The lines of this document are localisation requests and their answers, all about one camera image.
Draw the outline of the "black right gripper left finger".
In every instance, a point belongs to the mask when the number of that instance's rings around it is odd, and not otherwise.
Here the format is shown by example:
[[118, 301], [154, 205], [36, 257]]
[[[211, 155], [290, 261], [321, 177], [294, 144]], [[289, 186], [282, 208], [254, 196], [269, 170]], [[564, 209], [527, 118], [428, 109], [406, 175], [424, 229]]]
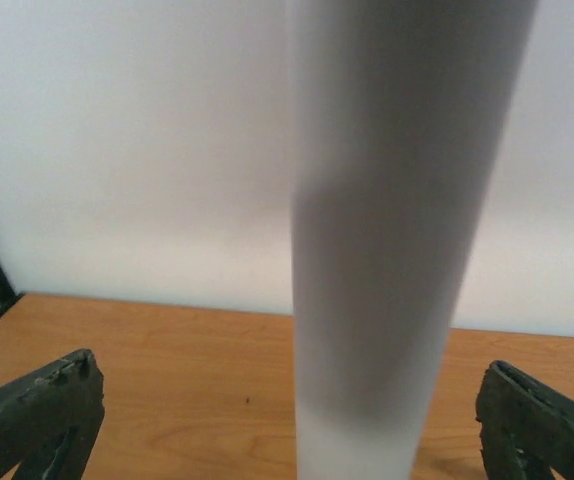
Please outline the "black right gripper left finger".
[[102, 425], [104, 377], [73, 351], [0, 387], [0, 478], [80, 479]]

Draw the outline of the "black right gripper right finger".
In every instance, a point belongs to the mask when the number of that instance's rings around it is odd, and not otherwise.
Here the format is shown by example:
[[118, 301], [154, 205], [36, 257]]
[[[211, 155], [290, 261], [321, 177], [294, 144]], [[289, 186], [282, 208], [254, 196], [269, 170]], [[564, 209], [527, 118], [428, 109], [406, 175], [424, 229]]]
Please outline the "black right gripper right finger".
[[496, 360], [476, 398], [489, 479], [574, 479], [574, 401]]

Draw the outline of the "white tripod music stand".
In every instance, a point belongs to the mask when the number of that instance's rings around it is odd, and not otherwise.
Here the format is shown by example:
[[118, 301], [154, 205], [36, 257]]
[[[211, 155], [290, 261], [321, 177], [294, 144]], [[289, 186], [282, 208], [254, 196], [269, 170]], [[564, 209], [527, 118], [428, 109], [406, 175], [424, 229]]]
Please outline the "white tripod music stand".
[[405, 479], [532, 1], [290, 1], [296, 463]]

